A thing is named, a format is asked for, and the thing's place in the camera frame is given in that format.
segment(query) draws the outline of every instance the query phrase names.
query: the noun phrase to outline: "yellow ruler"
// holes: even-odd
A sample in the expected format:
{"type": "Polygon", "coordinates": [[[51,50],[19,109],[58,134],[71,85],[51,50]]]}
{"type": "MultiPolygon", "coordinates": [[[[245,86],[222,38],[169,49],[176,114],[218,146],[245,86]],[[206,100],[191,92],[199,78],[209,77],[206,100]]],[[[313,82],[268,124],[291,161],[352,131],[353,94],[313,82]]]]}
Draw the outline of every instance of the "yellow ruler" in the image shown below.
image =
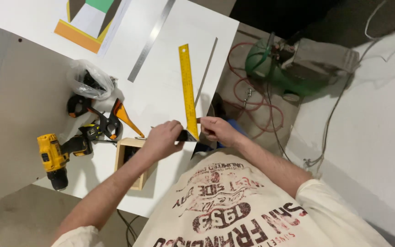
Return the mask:
{"type": "Polygon", "coordinates": [[[181,62],[182,89],[184,91],[185,115],[187,116],[187,130],[199,141],[198,122],[196,120],[195,96],[193,94],[193,81],[191,79],[190,54],[188,44],[179,47],[179,60],[181,62]]]}

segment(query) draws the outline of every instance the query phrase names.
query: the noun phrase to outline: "forearm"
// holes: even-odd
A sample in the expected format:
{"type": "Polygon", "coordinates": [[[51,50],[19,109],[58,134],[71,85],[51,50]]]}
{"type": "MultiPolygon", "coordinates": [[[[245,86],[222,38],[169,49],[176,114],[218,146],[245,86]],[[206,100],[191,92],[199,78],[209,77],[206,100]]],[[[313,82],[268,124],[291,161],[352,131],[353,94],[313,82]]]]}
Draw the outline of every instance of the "forearm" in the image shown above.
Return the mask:
{"type": "Polygon", "coordinates": [[[238,141],[233,147],[293,198],[295,198],[300,185],[312,179],[309,172],[282,157],[273,155],[243,135],[238,137],[238,141]]]}
{"type": "Polygon", "coordinates": [[[150,155],[140,151],[74,207],[58,228],[56,239],[81,226],[95,226],[100,230],[106,224],[129,188],[144,172],[141,167],[153,164],[150,155]]]}

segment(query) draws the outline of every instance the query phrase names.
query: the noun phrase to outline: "plastic bag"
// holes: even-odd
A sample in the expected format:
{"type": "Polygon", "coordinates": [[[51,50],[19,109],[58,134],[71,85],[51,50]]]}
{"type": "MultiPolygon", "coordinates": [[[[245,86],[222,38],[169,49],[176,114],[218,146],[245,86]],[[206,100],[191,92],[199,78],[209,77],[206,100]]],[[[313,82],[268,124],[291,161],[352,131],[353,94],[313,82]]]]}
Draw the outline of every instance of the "plastic bag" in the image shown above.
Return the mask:
{"type": "Polygon", "coordinates": [[[66,77],[76,94],[97,100],[111,96],[118,80],[85,59],[73,60],[66,77]]]}

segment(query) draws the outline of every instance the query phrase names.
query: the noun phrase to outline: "metal ruler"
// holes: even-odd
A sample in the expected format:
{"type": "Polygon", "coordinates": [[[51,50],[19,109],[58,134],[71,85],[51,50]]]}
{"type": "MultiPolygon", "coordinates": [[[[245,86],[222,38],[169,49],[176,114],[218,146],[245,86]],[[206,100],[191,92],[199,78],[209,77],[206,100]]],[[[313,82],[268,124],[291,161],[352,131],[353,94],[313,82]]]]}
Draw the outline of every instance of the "metal ruler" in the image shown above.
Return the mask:
{"type": "Polygon", "coordinates": [[[165,21],[167,20],[168,14],[170,13],[170,10],[172,9],[173,4],[175,2],[176,2],[176,0],[168,0],[167,1],[167,4],[165,5],[164,9],[162,10],[161,16],[156,21],[156,24],[153,27],[152,32],[150,33],[149,39],[147,40],[146,44],[144,45],[144,48],[141,51],[140,56],[138,57],[138,60],[136,61],[135,65],[133,66],[132,71],[130,72],[129,77],[127,78],[128,81],[131,81],[131,82],[135,81],[136,76],[140,72],[140,69],[143,66],[143,63],[146,60],[146,57],[149,54],[150,50],[152,49],[153,43],[155,42],[156,37],[158,37],[158,34],[161,31],[161,28],[164,25],[165,21]]]}
{"type": "Polygon", "coordinates": [[[187,116],[187,130],[199,141],[198,122],[196,120],[195,96],[193,81],[191,79],[190,55],[188,44],[179,47],[179,60],[181,62],[182,89],[184,91],[185,115],[187,116]]]}

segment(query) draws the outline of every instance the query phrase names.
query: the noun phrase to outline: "cream t-shirt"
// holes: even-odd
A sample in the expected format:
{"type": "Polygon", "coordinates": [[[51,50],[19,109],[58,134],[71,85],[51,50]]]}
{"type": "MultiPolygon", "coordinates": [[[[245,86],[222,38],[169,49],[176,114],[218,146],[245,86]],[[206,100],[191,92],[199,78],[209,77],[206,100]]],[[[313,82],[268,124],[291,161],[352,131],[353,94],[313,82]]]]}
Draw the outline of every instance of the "cream t-shirt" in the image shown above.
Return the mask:
{"type": "MultiPolygon", "coordinates": [[[[323,182],[303,183],[293,199],[228,152],[196,154],[193,167],[157,205],[133,246],[390,246],[323,182]]],[[[63,234],[53,246],[103,243],[90,226],[63,234]]]]}

